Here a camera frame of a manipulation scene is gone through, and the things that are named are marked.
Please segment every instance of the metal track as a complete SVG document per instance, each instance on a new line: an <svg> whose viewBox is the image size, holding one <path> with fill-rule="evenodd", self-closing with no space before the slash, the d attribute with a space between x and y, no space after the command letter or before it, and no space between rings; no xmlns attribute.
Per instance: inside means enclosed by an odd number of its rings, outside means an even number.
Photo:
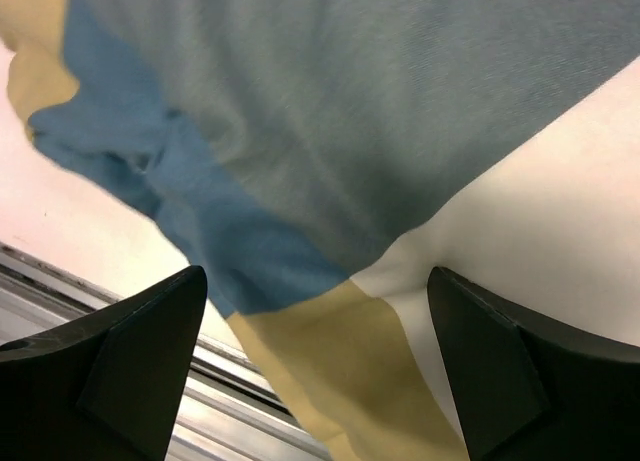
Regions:
<svg viewBox="0 0 640 461"><path fill-rule="evenodd" d="M118 299L0 244L0 343ZM244 353L201 335L167 461L320 461L326 449L295 422Z"/></svg>

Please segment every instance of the white fabric panel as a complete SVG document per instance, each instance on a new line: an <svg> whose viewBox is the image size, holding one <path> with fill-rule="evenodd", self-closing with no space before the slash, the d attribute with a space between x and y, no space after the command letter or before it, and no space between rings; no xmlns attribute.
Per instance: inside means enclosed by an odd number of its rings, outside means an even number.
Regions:
<svg viewBox="0 0 640 461"><path fill-rule="evenodd" d="M352 278L395 308L460 432L424 289L434 266L640 346L640 58Z"/></svg>

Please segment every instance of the yellow fabric panel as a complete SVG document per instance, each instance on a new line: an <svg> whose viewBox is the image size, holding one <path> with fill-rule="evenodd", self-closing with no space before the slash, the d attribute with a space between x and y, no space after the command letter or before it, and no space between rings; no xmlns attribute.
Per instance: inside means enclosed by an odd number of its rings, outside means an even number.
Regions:
<svg viewBox="0 0 640 461"><path fill-rule="evenodd" d="M336 461L464 461L395 311L353 283L229 324L298 421Z"/></svg>
<svg viewBox="0 0 640 461"><path fill-rule="evenodd" d="M0 0L0 35L16 51L9 100L26 124L39 109L64 103L78 83L62 62L67 0Z"/></svg>

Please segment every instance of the black plastic part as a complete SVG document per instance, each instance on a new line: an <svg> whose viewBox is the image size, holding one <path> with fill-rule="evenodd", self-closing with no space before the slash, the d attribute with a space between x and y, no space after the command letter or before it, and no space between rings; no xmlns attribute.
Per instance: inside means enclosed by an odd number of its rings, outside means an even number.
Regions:
<svg viewBox="0 0 640 461"><path fill-rule="evenodd" d="M640 348L440 268L428 292L472 461L640 459Z"/></svg>
<svg viewBox="0 0 640 461"><path fill-rule="evenodd" d="M191 267L0 346L0 459L162 461L206 303Z"/></svg>

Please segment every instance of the gray fabric panel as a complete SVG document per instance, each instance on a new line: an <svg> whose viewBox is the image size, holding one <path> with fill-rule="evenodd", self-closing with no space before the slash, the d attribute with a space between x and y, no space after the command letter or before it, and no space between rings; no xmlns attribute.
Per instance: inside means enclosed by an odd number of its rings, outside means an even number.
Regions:
<svg viewBox="0 0 640 461"><path fill-rule="evenodd" d="M350 273L640 54L640 0L92 3Z"/></svg>

